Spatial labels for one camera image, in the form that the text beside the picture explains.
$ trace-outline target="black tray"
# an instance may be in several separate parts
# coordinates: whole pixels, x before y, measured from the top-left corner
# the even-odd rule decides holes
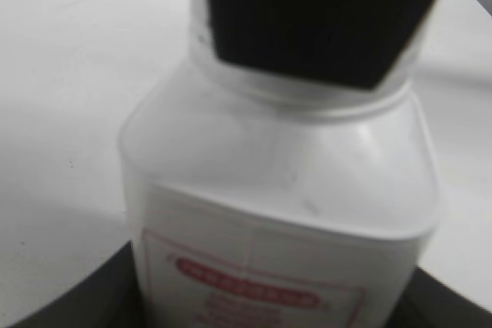
[[[142,321],[127,244],[87,280],[11,328],[143,328]],[[486,310],[417,269],[385,328],[491,327]]]

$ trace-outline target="translucent plastic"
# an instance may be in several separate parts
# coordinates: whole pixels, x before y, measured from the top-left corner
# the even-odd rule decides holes
[[[151,326],[381,328],[440,217],[411,92],[334,114],[200,70],[184,63],[121,134]]]

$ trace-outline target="label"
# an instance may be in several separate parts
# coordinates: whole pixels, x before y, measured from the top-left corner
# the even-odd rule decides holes
[[[235,265],[146,230],[147,291],[167,328],[351,328],[361,288]]]

